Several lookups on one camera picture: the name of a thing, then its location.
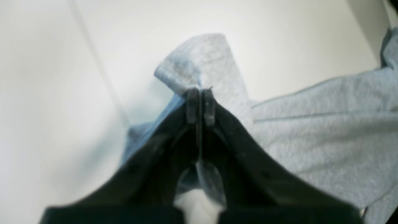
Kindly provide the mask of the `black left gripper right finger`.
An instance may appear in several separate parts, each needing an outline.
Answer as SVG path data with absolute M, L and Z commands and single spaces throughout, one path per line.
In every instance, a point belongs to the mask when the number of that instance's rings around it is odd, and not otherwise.
M 219 105 L 201 93 L 201 177 L 225 206 L 219 224 L 362 224 L 352 205 L 291 174 Z

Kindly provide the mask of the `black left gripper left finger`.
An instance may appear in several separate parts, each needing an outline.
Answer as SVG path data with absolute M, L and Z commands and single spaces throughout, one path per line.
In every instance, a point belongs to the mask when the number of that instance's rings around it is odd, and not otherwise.
M 198 89 L 189 89 L 114 176 L 75 203 L 47 208 L 40 223 L 184 224 L 173 203 L 181 174 L 198 157 L 200 98 Z

